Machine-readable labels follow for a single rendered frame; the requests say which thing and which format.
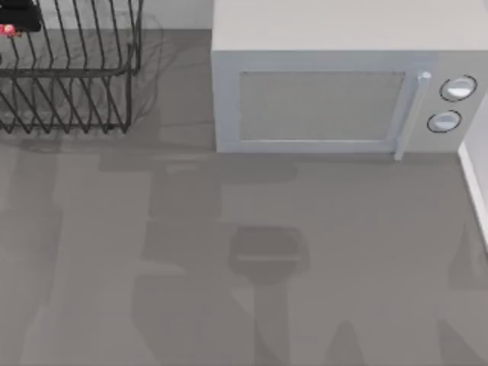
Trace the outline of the microwave oven door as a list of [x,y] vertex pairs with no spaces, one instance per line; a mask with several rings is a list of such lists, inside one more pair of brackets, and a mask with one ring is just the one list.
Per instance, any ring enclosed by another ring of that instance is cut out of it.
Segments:
[[422,51],[214,50],[221,153],[393,153],[438,57]]

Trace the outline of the pale microwave oven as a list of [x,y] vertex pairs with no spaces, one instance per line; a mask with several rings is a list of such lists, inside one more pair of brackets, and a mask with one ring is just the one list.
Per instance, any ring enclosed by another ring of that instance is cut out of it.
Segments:
[[[404,153],[455,153],[488,93],[488,0],[214,0],[214,50],[422,51],[438,57]],[[477,80],[449,102],[442,84]],[[461,124],[433,133],[433,114],[457,111]]]

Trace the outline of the small microwave knob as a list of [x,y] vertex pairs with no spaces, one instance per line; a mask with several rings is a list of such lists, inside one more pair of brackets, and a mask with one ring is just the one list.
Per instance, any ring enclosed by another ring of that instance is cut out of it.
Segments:
[[449,133],[462,121],[462,116],[453,110],[433,114],[427,121],[428,129],[433,133]]

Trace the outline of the large microwave knob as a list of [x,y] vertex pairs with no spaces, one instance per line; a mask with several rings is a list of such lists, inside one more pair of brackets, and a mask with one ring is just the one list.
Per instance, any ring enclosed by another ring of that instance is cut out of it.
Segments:
[[477,80],[470,75],[446,80],[440,88],[440,96],[449,102],[463,101],[477,90]]

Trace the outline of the black object with pink spot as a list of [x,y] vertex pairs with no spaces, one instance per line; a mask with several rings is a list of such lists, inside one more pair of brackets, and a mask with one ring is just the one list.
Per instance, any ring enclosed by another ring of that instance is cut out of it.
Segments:
[[41,31],[41,13],[33,0],[0,0],[0,35],[17,37]]

